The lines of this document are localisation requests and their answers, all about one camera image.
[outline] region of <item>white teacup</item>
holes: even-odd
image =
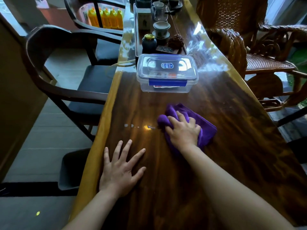
[[[154,29],[157,38],[165,38],[167,30],[170,29],[171,25],[167,22],[156,22],[154,23]]]

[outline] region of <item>person's right arm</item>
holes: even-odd
[[[200,126],[177,112],[179,121],[168,116],[174,126],[166,127],[172,144],[181,152],[198,176],[214,211],[229,229],[294,229],[270,204],[218,166],[200,148]]]

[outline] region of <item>teapot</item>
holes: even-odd
[[[152,3],[151,8],[151,18],[154,22],[166,21],[168,14],[165,14],[167,11],[166,5],[161,1],[155,1]]]

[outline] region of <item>purple towel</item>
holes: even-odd
[[[172,116],[179,121],[176,111],[182,113],[185,116],[187,122],[189,122],[189,117],[191,117],[196,120],[196,124],[200,125],[201,131],[198,135],[197,146],[201,150],[203,150],[204,146],[206,146],[210,142],[210,140],[217,132],[216,126],[205,120],[202,116],[198,115],[197,113],[194,113],[189,108],[186,108],[184,105],[179,103],[177,105],[168,105],[165,111],[165,115],[160,115],[158,117],[158,125],[164,132],[166,126],[169,126],[174,129],[167,116]],[[173,152],[179,153],[179,151],[172,145],[169,135],[166,132],[165,138],[171,150]]]

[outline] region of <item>live edge table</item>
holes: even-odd
[[[231,63],[210,41],[189,0],[172,16],[194,57],[199,81],[189,93],[142,92],[136,68],[118,67],[88,155],[72,220],[95,196],[103,149],[133,140],[128,160],[146,153],[132,174],[147,170],[117,201],[103,229],[224,229],[187,162],[171,153],[157,117],[182,103],[217,127],[204,152],[277,209],[294,226],[307,225],[307,176],[278,129]],[[127,3],[119,61],[135,59],[133,8]]]

